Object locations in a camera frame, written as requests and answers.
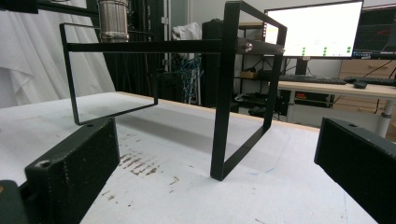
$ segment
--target wooden desk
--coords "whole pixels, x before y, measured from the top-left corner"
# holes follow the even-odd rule
[[[316,84],[316,83],[302,83],[302,82],[286,82],[280,81],[278,88],[280,90],[291,91],[290,102],[288,107],[287,121],[292,121],[294,96],[296,91],[308,91],[325,94],[337,94],[356,96],[363,98],[384,99],[387,100],[385,110],[377,123],[375,133],[379,136],[385,137],[390,123],[393,105],[396,101],[396,89],[389,86],[367,85],[364,90],[353,88],[352,84],[346,85],[332,85],[332,84]]]
[[[89,119],[147,99],[118,93],[78,98]],[[116,118],[121,163],[82,223],[375,223],[314,164],[318,130],[274,122],[222,182],[209,176],[214,111],[160,101]],[[228,148],[262,125],[232,115]],[[0,179],[78,128],[69,100],[0,109]]]

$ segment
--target silver cylinder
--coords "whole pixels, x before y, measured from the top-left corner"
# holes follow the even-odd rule
[[[98,5],[102,42],[128,42],[128,0],[98,0]]]

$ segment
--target shelving unit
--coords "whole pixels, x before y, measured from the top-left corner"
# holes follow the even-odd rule
[[[276,45],[263,43],[261,41],[239,38],[239,15],[244,11],[247,14],[268,22],[279,29]],[[64,44],[64,59],[66,63],[69,90],[73,107],[75,123],[81,125],[92,120],[79,121],[76,93],[73,84],[69,52],[113,52],[113,53],[206,53],[220,55],[218,104],[216,110],[215,130],[213,136],[213,150],[210,174],[217,180],[223,180],[227,174],[249,153],[254,145],[262,138],[271,127],[273,111],[275,108],[277,83],[281,71],[283,58],[283,46],[285,44],[287,28],[256,8],[242,1],[227,2],[224,8],[224,29],[223,38],[217,40],[182,40],[182,41],[151,41],[132,43],[107,43],[107,44],[73,44],[68,43],[65,26],[74,24],[61,24],[61,36]],[[270,54],[274,55],[273,74],[271,75],[271,86],[268,93],[267,110],[264,116],[263,125],[255,132],[236,152],[225,161],[225,150],[227,145],[227,132],[230,117],[230,99],[233,90],[233,69],[235,54]],[[155,74],[155,67],[151,67],[151,73]],[[152,105],[121,111],[105,117],[129,113],[139,109],[144,109],[158,104],[158,91],[156,86],[156,76],[153,76],[154,102]]]

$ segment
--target desk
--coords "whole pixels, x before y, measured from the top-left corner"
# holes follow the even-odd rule
[[[296,91],[308,91],[325,94],[337,94],[347,96],[357,96],[363,98],[384,99],[387,100],[385,110],[377,123],[375,133],[385,137],[391,119],[393,105],[396,101],[396,89],[389,86],[367,85],[364,90],[353,88],[352,84],[332,85],[302,82],[280,81],[278,84],[280,90],[291,91],[288,107],[287,122],[292,121],[294,96]]]
[[[91,119],[151,100],[119,93],[78,98]],[[274,121],[222,182],[209,176],[215,113],[160,101],[116,118],[121,163],[82,223],[375,223],[314,164],[318,129]],[[228,153],[262,125],[232,114]],[[78,129],[70,100],[0,109],[0,179]]]

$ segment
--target computer monitor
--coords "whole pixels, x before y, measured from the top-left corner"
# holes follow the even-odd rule
[[[396,4],[362,10],[352,57],[396,59]]]
[[[345,1],[266,9],[264,13],[288,27],[284,57],[305,62],[305,74],[307,60],[351,58],[362,5],[362,0]],[[264,24],[262,38],[275,43],[277,28]]]

